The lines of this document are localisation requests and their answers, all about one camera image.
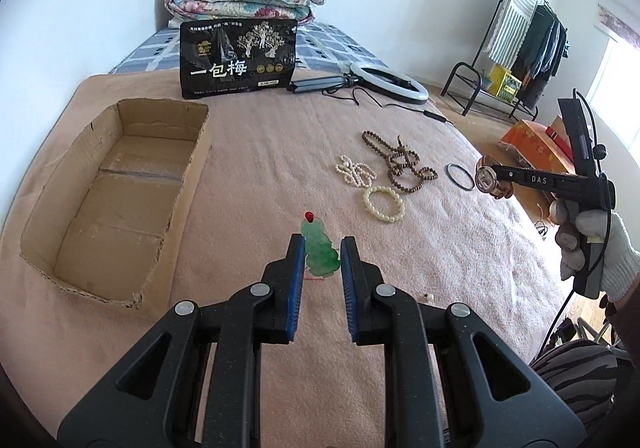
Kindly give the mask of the right forearm dark sleeve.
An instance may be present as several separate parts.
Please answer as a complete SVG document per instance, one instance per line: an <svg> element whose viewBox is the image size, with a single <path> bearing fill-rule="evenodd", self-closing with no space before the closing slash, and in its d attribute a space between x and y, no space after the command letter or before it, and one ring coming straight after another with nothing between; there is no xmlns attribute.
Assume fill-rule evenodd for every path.
<svg viewBox="0 0 640 448"><path fill-rule="evenodd" d="M640 357L640 295L636 287L621 301L613 303L604 295L600 307L605 310L605 317L612 324L616 334L622 340L631 362L639 365Z"/></svg>

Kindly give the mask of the right hand white glove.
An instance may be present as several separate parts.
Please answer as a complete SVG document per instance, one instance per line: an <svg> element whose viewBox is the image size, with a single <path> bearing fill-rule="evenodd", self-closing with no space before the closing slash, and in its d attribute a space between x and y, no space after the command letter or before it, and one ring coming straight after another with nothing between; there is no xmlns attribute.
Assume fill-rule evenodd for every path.
<svg viewBox="0 0 640 448"><path fill-rule="evenodd" d="M603 272L600 292L608 301L620 304L637 284L639 277L639 252L631 245L623 220L617 213L592 209L580 213L575 222L568 220L568 210L563 201L554 201L550 207L550 217L559 225L555 242L562 249L561 279L567 280L582 269L586 257L579 249L579 237L608 237L604 249Z"/></svg>

